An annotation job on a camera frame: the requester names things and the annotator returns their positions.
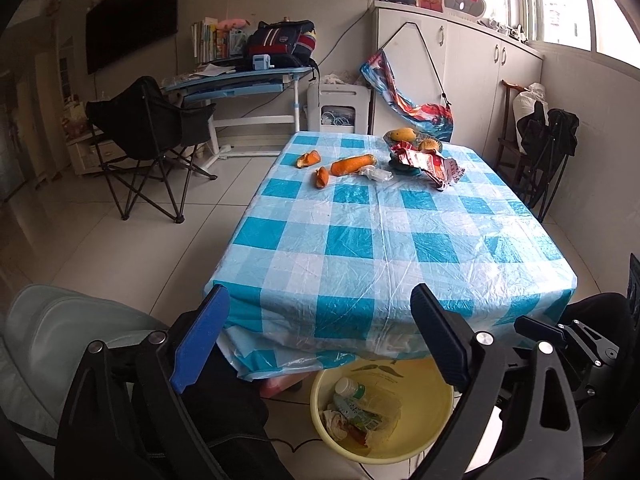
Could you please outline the clear plastic water bottle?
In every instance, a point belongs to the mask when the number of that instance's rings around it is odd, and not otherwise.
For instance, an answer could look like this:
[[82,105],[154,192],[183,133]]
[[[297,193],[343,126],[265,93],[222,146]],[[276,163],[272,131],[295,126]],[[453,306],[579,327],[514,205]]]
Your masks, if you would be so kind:
[[349,377],[342,377],[334,385],[333,403],[352,426],[360,430],[375,430],[382,425],[382,417],[364,408],[364,385]]

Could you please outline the large white tissue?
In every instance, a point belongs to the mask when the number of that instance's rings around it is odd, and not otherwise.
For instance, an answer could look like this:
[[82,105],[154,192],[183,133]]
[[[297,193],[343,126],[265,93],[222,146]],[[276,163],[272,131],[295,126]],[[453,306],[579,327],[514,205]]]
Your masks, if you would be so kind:
[[328,408],[321,413],[326,432],[335,442],[342,442],[349,436],[350,423],[336,408]]

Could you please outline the red orange snack bag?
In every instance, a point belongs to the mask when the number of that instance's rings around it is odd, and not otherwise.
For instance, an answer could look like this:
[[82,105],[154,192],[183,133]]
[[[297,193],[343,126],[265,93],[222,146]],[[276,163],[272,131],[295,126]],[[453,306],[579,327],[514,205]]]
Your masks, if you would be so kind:
[[453,158],[445,157],[437,150],[419,151],[406,141],[390,148],[390,160],[397,166],[419,170],[439,191],[459,182],[464,175],[464,169]]

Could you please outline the small clear plastic wrapper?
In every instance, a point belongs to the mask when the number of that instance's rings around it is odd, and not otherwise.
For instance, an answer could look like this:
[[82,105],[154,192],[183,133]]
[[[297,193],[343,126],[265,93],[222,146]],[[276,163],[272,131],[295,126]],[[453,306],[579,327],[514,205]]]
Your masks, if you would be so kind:
[[387,182],[394,176],[391,171],[384,170],[373,165],[367,165],[359,168],[357,174],[378,183]]

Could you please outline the long orange peel piece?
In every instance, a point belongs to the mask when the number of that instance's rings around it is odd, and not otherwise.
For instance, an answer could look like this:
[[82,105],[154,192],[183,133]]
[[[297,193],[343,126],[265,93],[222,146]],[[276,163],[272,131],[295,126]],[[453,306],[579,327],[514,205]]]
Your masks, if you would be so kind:
[[330,173],[334,177],[343,177],[359,171],[364,166],[374,166],[376,159],[372,154],[352,156],[337,160],[331,165]]

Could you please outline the milk carton pack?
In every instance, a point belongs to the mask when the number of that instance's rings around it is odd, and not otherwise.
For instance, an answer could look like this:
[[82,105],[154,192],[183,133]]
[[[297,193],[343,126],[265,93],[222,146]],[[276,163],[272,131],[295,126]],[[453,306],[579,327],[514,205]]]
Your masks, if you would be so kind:
[[344,402],[344,413],[349,424],[349,434],[365,448],[378,448],[390,440],[400,419],[399,410],[387,414],[370,412],[355,401]]

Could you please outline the light blue sofa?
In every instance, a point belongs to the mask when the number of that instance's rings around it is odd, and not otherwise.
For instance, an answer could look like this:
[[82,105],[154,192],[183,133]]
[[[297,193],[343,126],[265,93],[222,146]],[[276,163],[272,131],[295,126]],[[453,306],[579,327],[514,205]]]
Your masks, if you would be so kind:
[[54,438],[88,344],[138,344],[167,326],[119,302],[31,284],[1,318],[1,409],[11,422]]

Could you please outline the blue white checkered tablecloth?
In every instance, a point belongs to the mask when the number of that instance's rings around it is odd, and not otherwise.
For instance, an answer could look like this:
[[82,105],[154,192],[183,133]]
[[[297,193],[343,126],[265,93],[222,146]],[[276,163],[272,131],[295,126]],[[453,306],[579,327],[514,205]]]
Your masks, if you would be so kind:
[[314,170],[295,165],[310,151],[323,166],[390,160],[378,136],[303,131],[285,145],[210,279],[230,296],[218,344],[241,377],[422,358],[410,312],[419,284],[509,344],[519,316],[554,323],[572,298],[577,278],[559,248],[470,148],[445,145],[463,174],[440,191],[410,174],[317,188]]

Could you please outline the brown wooden chair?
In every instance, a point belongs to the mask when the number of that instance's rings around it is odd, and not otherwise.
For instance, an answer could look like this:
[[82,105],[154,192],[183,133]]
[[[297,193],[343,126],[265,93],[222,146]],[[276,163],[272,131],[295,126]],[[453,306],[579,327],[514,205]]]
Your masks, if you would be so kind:
[[513,100],[524,87],[519,84],[511,84],[506,80],[501,81],[503,88],[503,118],[502,130],[498,137],[498,148],[495,162],[495,170],[506,179],[511,188],[517,188],[524,177],[525,169],[529,166],[529,157],[522,153],[518,147],[516,138],[515,119],[513,118]]

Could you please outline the folded black chair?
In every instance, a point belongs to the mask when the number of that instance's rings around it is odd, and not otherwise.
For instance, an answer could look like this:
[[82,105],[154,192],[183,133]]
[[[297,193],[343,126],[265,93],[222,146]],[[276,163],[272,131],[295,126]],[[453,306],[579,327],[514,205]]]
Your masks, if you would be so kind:
[[536,101],[533,111],[516,122],[522,147],[529,158],[523,196],[527,207],[538,206],[538,220],[544,221],[555,198],[568,159],[576,152],[579,118],[566,110],[544,110]]

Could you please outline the front yellow mango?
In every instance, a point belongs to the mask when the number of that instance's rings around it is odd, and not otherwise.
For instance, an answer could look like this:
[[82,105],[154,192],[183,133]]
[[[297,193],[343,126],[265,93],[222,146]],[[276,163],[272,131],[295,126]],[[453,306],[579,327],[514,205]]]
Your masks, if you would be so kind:
[[424,138],[418,145],[420,152],[434,152],[440,153],[442,151],[442,144],[439,140],[434,138]]

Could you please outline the yellow mango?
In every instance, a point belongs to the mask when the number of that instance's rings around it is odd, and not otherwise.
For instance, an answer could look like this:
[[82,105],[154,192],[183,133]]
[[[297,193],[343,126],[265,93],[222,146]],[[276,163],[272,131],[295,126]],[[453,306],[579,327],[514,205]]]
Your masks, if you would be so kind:
[[416,132],[413,130],[413,128],[408,128],[408,127],[390,130],[387,133],[387,136],[394,143],[398,143],[398,142],[412,143],[416,140]]
[[439,140],[434,138],[424,138],[418,145],[420,152],[434,152],[440,153],[442,151],[442,144]]

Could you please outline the blue study desk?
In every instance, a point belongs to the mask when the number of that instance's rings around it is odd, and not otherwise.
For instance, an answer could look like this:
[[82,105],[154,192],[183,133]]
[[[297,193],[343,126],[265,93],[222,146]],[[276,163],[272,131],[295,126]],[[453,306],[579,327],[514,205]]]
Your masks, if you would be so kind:
[[268,70],[249,70],[248,72],[228,73],[216,76],[196,76],[181,82],[174,82],[162,88],[163,92],[175,94],[182,104],[213,103],[223,99],[245,98],[274,94],[280,96],[286,90],[293,91],[292,112],[281,115],[248,115],[208,120],[209,141],[206,143],[210,153],[206,167],[212,166],[218,159],[228,157],[270,157],[278,151],[239,152],[230,144],[220,145],[217,131],[224,128],[240,128],[269,125],[291,125],[293,132],[300,131],[300,81],[316,72],[311,67],[268,68]]

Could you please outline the row of books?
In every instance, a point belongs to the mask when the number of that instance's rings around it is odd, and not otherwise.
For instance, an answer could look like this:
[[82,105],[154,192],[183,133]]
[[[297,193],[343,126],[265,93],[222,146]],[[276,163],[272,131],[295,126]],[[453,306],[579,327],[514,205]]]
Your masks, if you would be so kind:
[[191,25],[190,33],[194,61],[198,65],[211,62],[230,62],[243,55],[247,42],[244,18],[203,18]]

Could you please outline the black wall television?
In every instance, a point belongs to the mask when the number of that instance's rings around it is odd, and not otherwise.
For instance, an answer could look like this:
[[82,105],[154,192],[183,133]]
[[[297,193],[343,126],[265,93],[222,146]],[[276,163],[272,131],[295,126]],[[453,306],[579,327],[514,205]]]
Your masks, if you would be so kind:
[[178,32],[178,0],[104,0],[86,14],[89,74]]

